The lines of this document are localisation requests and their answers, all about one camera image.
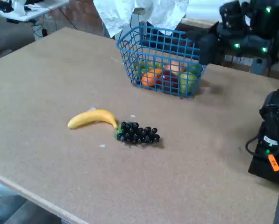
apple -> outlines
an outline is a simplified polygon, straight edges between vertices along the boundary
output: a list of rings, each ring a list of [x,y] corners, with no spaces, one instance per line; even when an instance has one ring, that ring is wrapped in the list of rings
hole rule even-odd
[[[184,72],[180,75],[180,93],[182,94],[186,94],[187,91],[191,91],[195,81],[196,81],[197,77],[192,74],[192,73],[188,73]]]
[[[163,89],[165,91],[170,91],[172,87],[172,92],[178,92],[178,79],[174,77],[170,71],[164,70],[157,83],[161,85],[163,84]]]
[[[172,60],[170,64],[165,66],[165,69],[171,71],[174,76],[178,76],[179,72],[184,72],[183,63]]]
[[[199,74],[201,72],[201,69],[202,67],[199,64],[189,66],[189,72],[195,75]]]

white plastic bag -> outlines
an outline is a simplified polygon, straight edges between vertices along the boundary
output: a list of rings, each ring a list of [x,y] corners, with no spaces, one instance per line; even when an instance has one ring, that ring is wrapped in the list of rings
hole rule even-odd
[[[17,13],[19,16],[26,15],[24,4],[26,3],[26,0],[13,0],[12,1],[12,7],[14,9],[14,12]]]

orange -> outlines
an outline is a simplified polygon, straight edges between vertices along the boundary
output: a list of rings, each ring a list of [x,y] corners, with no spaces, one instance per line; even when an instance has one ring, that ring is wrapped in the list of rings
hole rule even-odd
[[[155,85],[155,78],[160,78],[162,74],[162,69],[151,69],[143,75],[141,82],[143,86],[152,87]]]

brick wall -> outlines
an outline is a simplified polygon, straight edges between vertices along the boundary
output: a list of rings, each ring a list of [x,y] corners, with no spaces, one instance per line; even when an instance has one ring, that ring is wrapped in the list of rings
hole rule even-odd
[[[102,30],[102,20],[93,0],[70,0],[70,4],[62,7],[61,10],[73,23],[86,24]],[[54,16],[55,19],[66,19],[59,10],[54,11]]]

green led light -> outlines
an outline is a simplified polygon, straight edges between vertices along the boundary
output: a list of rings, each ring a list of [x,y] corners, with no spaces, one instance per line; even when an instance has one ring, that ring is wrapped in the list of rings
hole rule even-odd
[[[234,44],[234,47],[235,47],[235,48],[240,48],[240,44],[239,44],[239,43],[235,43],[235,44]]]
[[[270,6],[267,6],[267,7],[266,7],[266,12],[270,13],[270,11],[271,11],[271,7],[270,7]]]
[[[268,49],[267,49],[267,48],[262,48],[262,51],[263,51],[264,53],[266,53],[266,52],[268,51]]]

